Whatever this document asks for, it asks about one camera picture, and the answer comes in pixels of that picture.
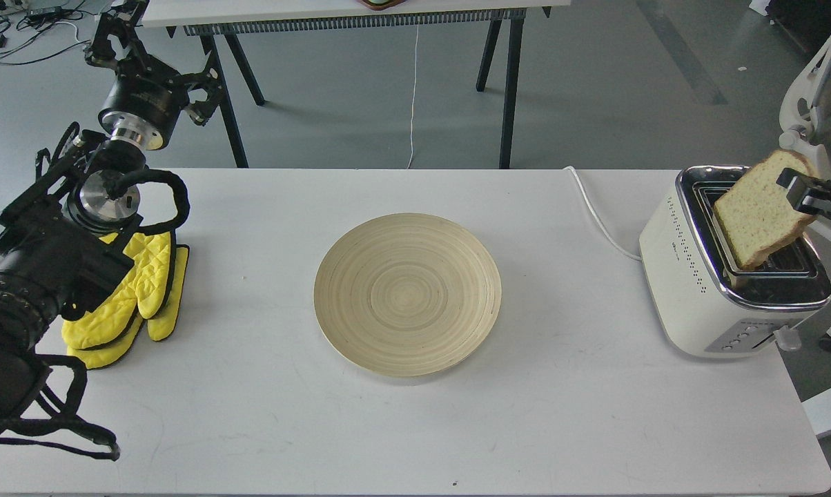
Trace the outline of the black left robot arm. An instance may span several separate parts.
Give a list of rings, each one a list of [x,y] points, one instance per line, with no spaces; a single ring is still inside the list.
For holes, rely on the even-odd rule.
[[[117,1],[101,13],[88,65],[115,73],[98,116],[102,131],[66,129],[46,169],[0,214],[0,444],[41,445],[116,460],[115,434],[78,414],[84,362],[37,353],[56,318],[97,309],[130,273],[134,235],[185,223],[188,189],[147,166],[145,152],[169,143],[188,114],[203,126],[225,97],[219,62],[183,75],[145,50],[135,28],[145,1]]]

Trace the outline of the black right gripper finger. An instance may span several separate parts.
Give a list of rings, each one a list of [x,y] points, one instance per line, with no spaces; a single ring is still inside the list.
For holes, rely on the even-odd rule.
[[[795,201],[795,210],[831,221],[831,198],[806,194]]]
[[[789,204],[815,204],[821,201],[831,204],[831,180],[814,178],[793,168],[785,168],[779,173],[777,185],[787,191]]]

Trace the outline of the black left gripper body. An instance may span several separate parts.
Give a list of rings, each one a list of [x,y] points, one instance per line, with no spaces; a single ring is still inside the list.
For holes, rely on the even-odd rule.
[[[142,74],[129,70],[116,76],[98,119],[107,133],[132,130],[141,136],[144,150],[163,150],[188,105],[188,91],[173,67],[153,61],[146,68]]]

